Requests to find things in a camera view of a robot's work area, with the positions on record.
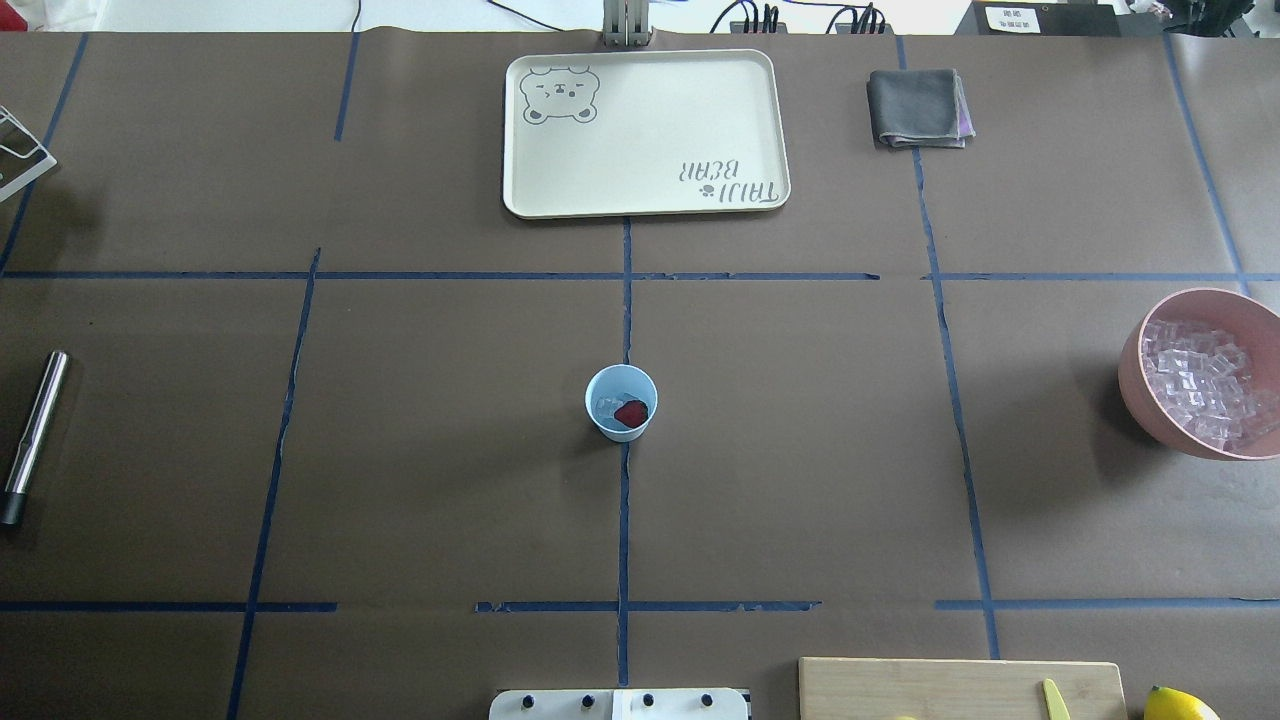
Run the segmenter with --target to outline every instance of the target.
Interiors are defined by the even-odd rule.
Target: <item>metal bracket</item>
[[[649,45],[649,0],[604,0],[604,44],[614,47]]]

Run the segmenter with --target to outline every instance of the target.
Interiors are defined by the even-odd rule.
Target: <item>lemon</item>
[[[1156,685],[1147,693],[1142,720],[1220,720],[1201,698]]]

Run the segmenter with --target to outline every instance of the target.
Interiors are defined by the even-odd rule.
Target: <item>white tray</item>
[[[527,55],[507,68],[502,199],[521,218],[771,210],[790,195],[764,53]]]

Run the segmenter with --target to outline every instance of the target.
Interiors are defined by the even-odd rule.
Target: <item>cutting board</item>
[[[1111,662],[800,659],[801,720],[1047,720],[1052,679],[1071,720],[1126,720]]]

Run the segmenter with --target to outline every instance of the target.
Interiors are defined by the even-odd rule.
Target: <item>red fruit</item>
[[[649,419],[649,406],[643,400],[628,400],[613,411],[613,419],[631,429],[639,428]]]

